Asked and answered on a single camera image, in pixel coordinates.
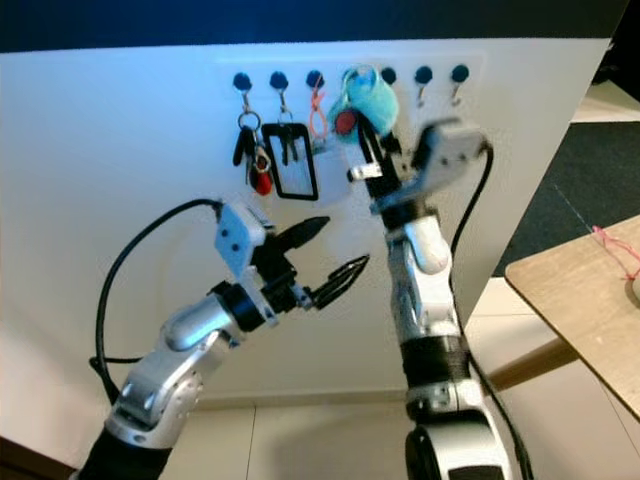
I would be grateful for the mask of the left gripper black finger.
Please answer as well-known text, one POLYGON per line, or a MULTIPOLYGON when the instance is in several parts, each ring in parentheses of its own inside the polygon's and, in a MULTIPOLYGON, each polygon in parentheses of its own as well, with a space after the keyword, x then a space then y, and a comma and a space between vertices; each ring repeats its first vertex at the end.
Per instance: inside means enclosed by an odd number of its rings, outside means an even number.
POLYGON ((325 308, 346 293, 369 264, 369 256, 360 256, 340 265, 328 275, 319 288, 312 291, 315 308, 325 308))
POLYGON ((278 234, 278 247, 280 251, 296 250, 312 239, 314 239, 320 230, 330 221, 329 216, 315 216, 315 218, 307 218, 294 224, 293 227, 284 229, 278 234))

